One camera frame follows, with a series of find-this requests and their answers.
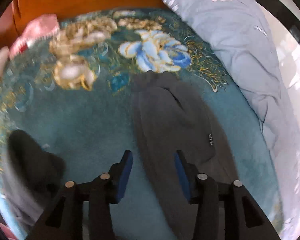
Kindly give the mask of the teal floral bed blanket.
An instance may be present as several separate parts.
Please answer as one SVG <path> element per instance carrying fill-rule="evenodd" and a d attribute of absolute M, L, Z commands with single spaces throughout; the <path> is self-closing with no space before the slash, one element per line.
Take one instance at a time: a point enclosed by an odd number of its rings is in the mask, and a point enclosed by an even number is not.
<path fill-rule="evenodd" d="M 282 203 L 274 165 L 257 115 L 225 68 L 194 31 L 172 12 L 137 9 L 128 13 L 135 25 L 145 21 L 145 31 L 168 41 L 164 51 L 179 67 L 173 76 L 201 102 L 193 110 L 198 118 L 211 115 L 212 137 L 219 162 L 210 162 L 215 179 L 240 179 L 268 216 L 277 232 L 283 229 Z M 21 129 L 42 149 L 65 161 L 63 179 L 85 182 L 104 171 L 124 150 L 133 152 L 133 168 L 123 202 L 113 207 L 115 232 L 124 239 L 177 239 L 143 168 L 134 132 L 132 81 L 143 73 L 135 57 L 118 51 L 134 42 L 139 56 L 146 45 L 135 27 L 118 26 L 111 37 L 78 55 L 96 75 L 92 89 L 57 85 L 57 62 L 49 41 L 37 41 L 7 64 L 0 82 L 0 212 L 18 239 L 29 226 L 8 200 L 3 183 L 9 168 L 2 158 L 7 137 Z"/>

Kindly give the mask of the light blue floral duvet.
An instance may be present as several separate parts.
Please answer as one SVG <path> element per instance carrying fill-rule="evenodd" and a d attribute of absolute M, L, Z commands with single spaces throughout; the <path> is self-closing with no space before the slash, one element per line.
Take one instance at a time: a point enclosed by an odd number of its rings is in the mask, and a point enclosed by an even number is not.
<path fill-rule="evenodd" d="M 255 0 L 163 0 L 208 42 L 260 120 L 283 202 L 283 239 L 300 217 L 300 128 L 269 24 Z"/>

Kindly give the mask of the dark grey sweatpants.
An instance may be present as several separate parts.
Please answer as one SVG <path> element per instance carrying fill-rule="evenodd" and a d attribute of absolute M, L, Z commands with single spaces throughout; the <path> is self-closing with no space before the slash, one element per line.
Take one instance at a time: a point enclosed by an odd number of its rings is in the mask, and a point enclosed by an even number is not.
<path fill-rule="evenodd" d="M 191 239 L 197 207 L 187 202 L 174 155 L 215 181 L 232 183 L 238 173 L 227 137 L 195 88 L 169 72 L 132 78 L 134 130 L 143 167 L 166 221 L 178 239 Z"/>

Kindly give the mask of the pink cloth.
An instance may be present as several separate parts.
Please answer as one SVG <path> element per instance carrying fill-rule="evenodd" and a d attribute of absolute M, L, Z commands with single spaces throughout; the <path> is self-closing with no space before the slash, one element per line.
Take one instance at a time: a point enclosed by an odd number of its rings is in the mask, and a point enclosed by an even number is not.
<path fill-rule="evenodd" d="M 15 40 L 10 48 L 10 59 L 22 54 L 36 41 L 50 38 L 60 30 L 59 22 L 55 14 L 45 14 L 29 22 L 23 33 Z"/>

